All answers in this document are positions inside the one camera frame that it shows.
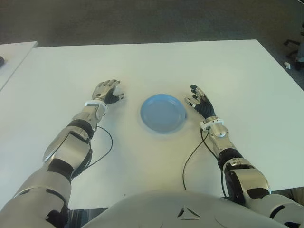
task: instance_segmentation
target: black joint cover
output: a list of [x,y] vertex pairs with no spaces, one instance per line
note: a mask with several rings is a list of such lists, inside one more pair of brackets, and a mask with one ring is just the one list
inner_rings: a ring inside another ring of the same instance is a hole
[[211,102],[201,101],[199,105],[196,105],[194,108],[199,114],[201,114],[205,119],[211,116],[215,116],[215,112]]
[[232,158],[243,158],[243,156],[236,149],[233,149],[233,148],[227,148],[227,149],[222,150],[222,152],[219,153],[219,156],[218,156],[219,168],[221,170],[223,170],[224,164]]
[[92,129],[92,126],[85,120],[73,120],[68,126],[80,127],[86,131],[90,139],[93,138],[94,130]]
[[263,188],[249,189],[247,190],[248,195],[252,199],[261,199],[266,195],[269,195],[269,191]]
[[53,159],[47,168],[48,172],[57,172],[67,178],[69,182],[71,182],[71,174],[73,170],[74,169],[70,164],[57,158]]

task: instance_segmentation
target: white tabletop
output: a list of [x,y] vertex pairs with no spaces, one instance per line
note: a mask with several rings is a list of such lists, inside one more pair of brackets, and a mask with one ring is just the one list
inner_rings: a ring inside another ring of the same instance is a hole
[[[241,154],[273,190],[304,185],[304,93],[256,40],[35,48],[0,94],[0,207],[42,165],[59,131],[80,112],[95,86],[121,80],[126,99],[100,126],[114,147],[72,181],[71,209],[108,207],[130,195],[182,189],[182,167],[200,142],[200,116],[186,106],[178,132],[148,130],[139,110],[154,94],[180,101],[200,86],[225,120]],[[109,148],[92,141],[95,161]],[[202,146],[186,168],[189,190],[222,196],[217,162]]]
[[2,56],[5,60],[4,65],[0,67],[0,91],[10,79],[10,76],[18,68],[23,59],[36,45],[37,42],[0,45],[0,56]]

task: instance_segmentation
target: wire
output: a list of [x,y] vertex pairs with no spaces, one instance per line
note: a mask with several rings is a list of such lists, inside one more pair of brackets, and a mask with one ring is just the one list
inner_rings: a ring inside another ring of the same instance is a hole
[[220,182],[222,184],[223,194],[224,194],[225,198],[227,198],[227,195],[226,195],[226,192],[225,192],[225,189],[224,189],[223,170],[220,170]]
[[109,135],[110,138],[111,138],[111,147],[110,147],[110,149],[108,150],[108,152],[105,153],[104,156],[102,156],[101,158],[99,158],[98,160],[96,160],[95,162],[93,162],[92,164],[90,164],[90,165],[88,165],[87,167],[85,167],[84,170],[86,170],[87,168],[91,167],[92,165],[94,165],[94,164],[96,164],[97,162],[99,162],[100,160],[102,160],[105,156],[107,156],[107,155],[109,154],[109,152],[110,152],[110,151],[112,150],[112,148],[113,148],[113,138],[112,138],[112,135],[111,135],[105,128],[100,127],[100,126],[97,126],[97,127],[103,129],[105,132],[108,133],[108,135]]
[[186,169],[186,165],[187,165],[188,161],[190,160],[190,158],[192,157],[192,155],[195,153],[195,151],[196,151],[196,150],[200,147],[200,145],[202,145],[202,143],[205,141],[205,139],[203,138],[203,135],[202,135],[202,131],[201,131],[201,136],[202,136],[202,139],[203,139],[203,140],[202,140],[202,141],[200,142],[200,144],[194,149],[194,151],[190,154],[190,156],[189,156],[188,159],[186,160],[186,163],[185,163],[184,168],[183,168],[183,170],[182,170],[182,184],[183,184],[185,190],[187,190],[186,185],[185,185],[185,169]]
[[206,137],[205,137],[205,139],[203,138],[203,130],[202,130],[202,129],[200,129],[200,136],[201,136],[201,139],[202,139],[203,143],[205,144],[205,146],[207,147],[207,149],[210,151],[210,153],[213,155],[213,157],[215,157],[215,159],[216,159],[217,161],[219,161],[218,158],[215,156],[214,152],[213,152],[213,151],[207,146],[207,144],[205,143]]
[[[202,140],[203,140],[203,143],[205,144],[205,146],[207,147],[207,149],[210,151],[210,153],[212,153],[212,155],[215,157],[215,159],[216,159],[217,161],[219,161],[218,158],[215,156],[214,152],[213,152],[213,151],[207,146],[207,144],[205,143],[206,137],[205,137],[205,139],[203,138],[203,130],[202,130],[202,129],[200,129],[200,136],[201,136],[201,138],[202,138]],[[220,183],[221,183],[221,185],[222,185],[223,194],[224,194],[225,198],[227,198],[227,195],[226,195],[226,192],[225,192],[225,189],[224,189],[223,170],[220,170]]]

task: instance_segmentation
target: black object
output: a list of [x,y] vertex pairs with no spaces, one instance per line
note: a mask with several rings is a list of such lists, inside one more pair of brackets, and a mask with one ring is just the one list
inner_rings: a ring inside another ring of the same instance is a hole
[[64,228],[68,222],[68,208],[64,206],[61,209],[61,212],[53,210],[47,216],[48,219],[46,219],[46,221],[48,221],[54,227]]
[[245,198],[237,175],[233,170],[225,170],[225,179],[229,195],[228,199],[232,202],[243,205],[245,203]]
[[[195,89],[197,88],[196,85],[191,85],[191,92],[196,94]],[[211,116],[215,116],[214,108],[210,102],[210,100],[205,96],[200,100],[200,104],[197,104],[194,108],[199,114],[201,114],[205,119]]]
[[0,56],[0,67],[3,66],[4,62],[5,62],[4,58]]
[[294,222],[286,222],[286,223],[284,223],[284,225],[289,228],[299,228],[300,227],[299,223],[294,223]]
[[209,134],[209,131],[208,131],[207,135],[205,136],[205,138],[203,138],[203,136],[201,135],[202,141],[201,141],[200,144],[194,149],[194,151],[192,151],[192,153],[190,154],[190,156],[189,156],[188,159],[186,160],[186,163],[185,163],[185,165],[184,165],[184,168],[182,169],[182,184],[183,184],[185,190],[187,190],[186,184],[185,184],[185,169],[186,169],[186,165],[187,165],[188,161],[190,160],[190,158],[192,157],[192,155],[195,153],[195,151],[200,147],[200,145],[202,145],[203,141],[205,141],[205,139],[207,138],[208,134]]
[[86,131],[90,139],[93,138],[94,131],[92,126],[85,120],[73,120],[68,124],[68,126],[80,127]]
[[[301,45],[301,43],[299,41],[295,41],[295,40],[291,40],[291,39],[287,39],[283,44],[285,46],[287,46],[289,43]],[[290,52],[286,57],[291,58],[291,56],[296,53],[298,53],[298,50],[294,50],[294,51]],[[304,66],[303,62],[296,62],[294,67],[296,70],[300,70],[303,66]]]
[[227,148],[221,151],[218,156],[218,166],[222,170],[224,164],[232,158],[243,158],[243,156],[233,148]]
[[249,189],[247,193],[252,199],[261,199],[264,196],[269,195],[269,191],[263,188]]
[[71,182],[71,174],[73,167],[61,159],[54,158],[47,168],[48,172],[56,172],[63,175],[69,182]]
[[285,208],[285,206],[283,206],[283,205],[281,205],[281,206],[278,206],[276,209],[274,209],[272,212],[271,212],[271,214],[270,214],[270,218],[274,218],[275,216],[276,216],[276,214],[280,211],[280,210],[282,210],[282,209],[284,209]]

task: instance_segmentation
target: robot forearm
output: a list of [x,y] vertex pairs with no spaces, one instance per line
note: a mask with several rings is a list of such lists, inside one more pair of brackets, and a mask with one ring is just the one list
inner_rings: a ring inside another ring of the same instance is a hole
[[90,140],[114,96],[116,80],[100,83],[93,100],[74,116],[47,148],[43,167],[34,172],[0,212],[1,227],[57,227],[67,223],[71,180],[90,163]]
[[303,225],[304,207],[284,196],[271,194],[265,176],[244,159],[230,141],[224,121],[215,115],[206,95],[195,85],[191,89],[198,103],[188,98],[186,102],[205,118],[200,127],[209,131],[218,166],[225,174],[228,199],[290,227]]

